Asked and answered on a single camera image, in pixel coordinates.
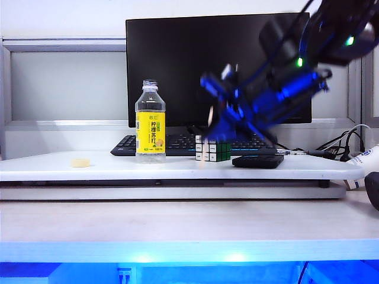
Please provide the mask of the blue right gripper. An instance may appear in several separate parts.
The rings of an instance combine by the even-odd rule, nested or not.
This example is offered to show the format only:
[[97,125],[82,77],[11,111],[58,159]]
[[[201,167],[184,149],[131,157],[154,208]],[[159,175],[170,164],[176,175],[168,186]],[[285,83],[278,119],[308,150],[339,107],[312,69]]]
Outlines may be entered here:
[[299,67],[286,74],[269,74],[251,99],[241,86],[232,84],[233,76],[234,73],[229,73],[220,81],[206,73],[200,79],[200,85],[217,100],[217,114],[209,116],[204,137],[234,141],[247,140],[256,134],[274,144],[277,139],[269,129],[300,112],[315,94],[326,91],[331,71]]

